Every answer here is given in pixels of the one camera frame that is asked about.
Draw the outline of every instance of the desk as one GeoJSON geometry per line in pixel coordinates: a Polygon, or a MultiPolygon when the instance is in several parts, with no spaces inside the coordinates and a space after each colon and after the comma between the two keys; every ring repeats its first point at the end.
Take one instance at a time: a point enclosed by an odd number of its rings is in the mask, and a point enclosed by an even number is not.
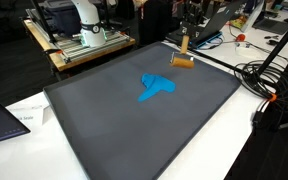
{"type": "MultiPolygon", "coordinates": [[[[42,35],[42,33],[38,30],[38,28],[33,24],[33,22],[31,22],[31,20],[24,20],[23,24],[26,27],[27,31],[29,33],[31,33],[33,35],[33,37],[36,39],[36,41],[40,44],[40,46],[42,47],[43,50],[54,48],[51,45],[51,43],[48,42],[48,40],[42,35]]],[[[102,57],[104,55],[110,54],[112,52],[116,52],[118,50],[121,50],[121,49],[124,49],[127,47],[131,47],[134,44],[135,44],[135,39],[130,38],[129,41],[126,41],[122,44],[114,45],[110,48],[96,51],[96,52],[94,52],[94,53],[92,53],[86,57],[83,57],[82,59],[79,59],[77,61],[71,61],[68,63],[66,63],[64,61],[64,59],[56,53],[50,54],[49,59],[50,59],[52,65],[55,66],[55,71],[62,72],[64,70],[73,68],[77,65],[80,65],[80,64],[86,63],[88,61],[94,60],[96,58],[102,57]]]]}
{"type": "MultiPolygon", "coordinates": [[[[225,26],[223,32],[226,40],[230,40],[227,29],[225,26]]],[[[237,30],[232,30],[234,34],[238,34],[237,30]]],[[[247,38],[260,47],[272,49],[266,46],[263,38],[266,34],[262,33],[266,32],[252,30],[247,33],[247,38]],[[254,37],[258,34],[261,36],[256,40],[254,37]]],[[[206,53],[232,65],[252,60],[236,55],[234,44],[223,45],[206,53]]],[[[281,55],[288,58],[288,45],[281,55]]],[[[232,73],[229,69],[209,60],[198,59],[232,73]]],[[[287,65],[285,60],[276,59],[274,62],[277,61],[287,65]]],[[[240,87],[181,151],[159,179],[223,179],[251,134],[253,112],[262,101],[263,99],[240,87]]],[[[47,101],[44,95],[39,93],[9,108],[43,103],[47,104],[47,101]]],[[[43,126],[32,130],[31,134],[0,142],[0,179],[87,179],[52,110],[47,108],[44,113],[43,126]]]]}

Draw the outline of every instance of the blue toy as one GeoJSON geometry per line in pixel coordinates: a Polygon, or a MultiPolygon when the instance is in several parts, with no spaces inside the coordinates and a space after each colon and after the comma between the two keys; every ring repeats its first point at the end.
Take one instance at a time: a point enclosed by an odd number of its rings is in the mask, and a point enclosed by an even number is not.
{"type": "Polygon", "coordinates": [[[175,90],[175,83],[159,75],[143,74],[142,83],[146,87],[146,90],[138,98],[139,102],[154,96],[160,90],[166,92],[174,92],[175,90]]]}

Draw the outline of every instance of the sticker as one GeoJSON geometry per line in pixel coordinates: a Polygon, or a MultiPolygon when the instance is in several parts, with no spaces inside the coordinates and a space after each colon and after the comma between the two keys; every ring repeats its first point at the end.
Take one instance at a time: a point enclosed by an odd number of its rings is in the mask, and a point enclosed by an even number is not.
{"type": "Polygon", "coordinates": [[[221,12],[225,11],[225,9],[226,9],[226,7],[222,7],[217,11],[217,13],[221,13],[221,12]]]}

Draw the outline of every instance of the white table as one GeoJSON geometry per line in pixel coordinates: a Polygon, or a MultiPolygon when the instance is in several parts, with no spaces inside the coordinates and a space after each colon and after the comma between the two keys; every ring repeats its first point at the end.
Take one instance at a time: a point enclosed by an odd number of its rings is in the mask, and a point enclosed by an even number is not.
{"type": "MultiPolygon", "coordinates": [[[[288,14],[283,13],[282,17],[288,17],[288,14]]],[[[241,33],[234,28],[232,32],[235,35],[241,33]]],[[[227,26],[223,27],[223,34],[226,41],[233,39],[227,26]]],[[[246,33],[246,38],[262,48],[272,50],[273,47],[266,45],[267,40],[264,39],[264,36],[268,35],[273,34],[251,30],[246,33]]],[[[236,55],[234,47],[233,43],[223,44],[204,53],[231,65],[253,60],[236,55]]],[[[288,58],[288,44],[280,55],[288,58]]],[[[199,57],[198,59],[232,73],[231,70],[209,60],[199,57]]],[[[287,65],[287,62],[281,58],[276,58],[274,62],[287,65]]],[[[223,179],[251,134],[253,112],[262,101],[263,99],[240,87],[189,142],[159,179],[223,179]]],[[[8,108],[47,104],[44,94],[39,93],[8,108]]],[[[28,135],[0,142],[0,180],[88,179],[49,107],[44,111],[43,125],[35,126],[31,130],[28,135]]]]}

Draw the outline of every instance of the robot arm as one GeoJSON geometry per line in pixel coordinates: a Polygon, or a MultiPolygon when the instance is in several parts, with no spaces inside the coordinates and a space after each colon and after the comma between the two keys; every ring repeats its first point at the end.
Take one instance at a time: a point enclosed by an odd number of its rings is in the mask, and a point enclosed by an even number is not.
{"type": "Polygon", "coordinates": [[[89,0],[71,0],[81,18],[81,43],[86,47],[105,44],[105,32],[101,27],[97,8],[89,0]]]}

